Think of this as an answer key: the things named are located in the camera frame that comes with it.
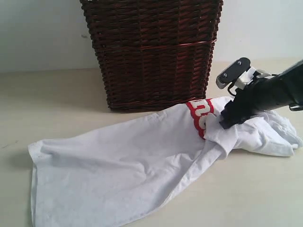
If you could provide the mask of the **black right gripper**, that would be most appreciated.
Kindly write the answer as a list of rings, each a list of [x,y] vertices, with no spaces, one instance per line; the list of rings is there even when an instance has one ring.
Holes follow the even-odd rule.
[[[272,95],[260,89],[259,83],[248,85],[237,92],[233,100],[229,101],[221,111],[219,124],[224,129],[242,124],[258,115],[260,112],[279,108],[279,103]]]

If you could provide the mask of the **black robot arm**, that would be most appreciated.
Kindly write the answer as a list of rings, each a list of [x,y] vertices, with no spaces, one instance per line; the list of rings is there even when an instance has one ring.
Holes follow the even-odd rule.
[[[280,74],[269,74],[251,66],[242,57],[216,78],[220,89],[235,88],[221,111],[220,125],[228,129],[257,116],[261,112],[288,106],[291,111],[303,109],[303,62],[299,61]]]

